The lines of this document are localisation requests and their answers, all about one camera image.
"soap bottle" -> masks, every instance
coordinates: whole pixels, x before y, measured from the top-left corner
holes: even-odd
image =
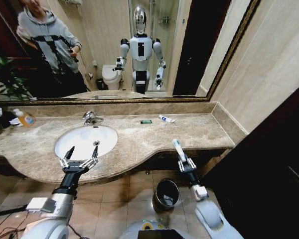
[[[31,127],[35,123],[35,118],[31,117],[27,113],[23,113],[19,109],[13,110],[15,115],[19,118],[20,122],[25,126],[25,127]]]

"humanoid robot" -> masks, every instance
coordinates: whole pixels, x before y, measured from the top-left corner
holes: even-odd
[[[113,68],[113,71],[123,71],[127,61],[128,51],[131,50],[134,70],[133,81],[136,85],[136,91],[141,94],[145,93],[146,84],[150,79],[148,66],[152,49],[159,60],[159,67],[155,78],[155,85],[158,90],[162,86],[164,69],[166,68],[166,63],[163,61],[160,40],[155,39],[152,41],[152,39],[145,34],[146,20],[147,17],[145,9],[141,6],[137,6],[134,11],[134,22],[136,25],[137,34],[129,41],[127,39],[121,40],[121,56],[117,58],[116,67]]]

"gray hoodie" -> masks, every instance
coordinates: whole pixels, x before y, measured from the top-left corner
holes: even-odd
[[[37,36],[49,36],[57,35],[63,36],[71,45],[71,47],[78,46],[80,49],[82,47],[79,40],[69,31],[67,26],[54,15],[53,12],[45,9],[46,18],[44,22],[37,20],[28,8],[24,8],[18,16],[19,26],[17,27],[17,34],[25,42],[31,40],[31,37]],[[37,42],[45,55],[46,60],[49,62],[53,73],[59,73],[58,61],[55,54],[52,52],[51,48],[46,42]],[[74,72],[79,72],[78,64],[75,62],[74,58],[71,57],[69,53],[69,47],[61,40],[55,41],[57,51],[63,60],[63,62]]]

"sink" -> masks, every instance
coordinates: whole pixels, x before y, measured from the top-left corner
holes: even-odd
[[[55,154],[63,158],[68,150],[75,146],[71,160],[90,159],[99,141],[98,157],[110,152],[118,142],[118,135],[106,126],[85,126],[73,129],[62,135],[55,144]]]

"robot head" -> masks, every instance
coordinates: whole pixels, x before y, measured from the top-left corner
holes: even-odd
[[[146,27],[146,12],[141,6],[137,6],[134,11],[134,22],[139,35],[144,34]]]

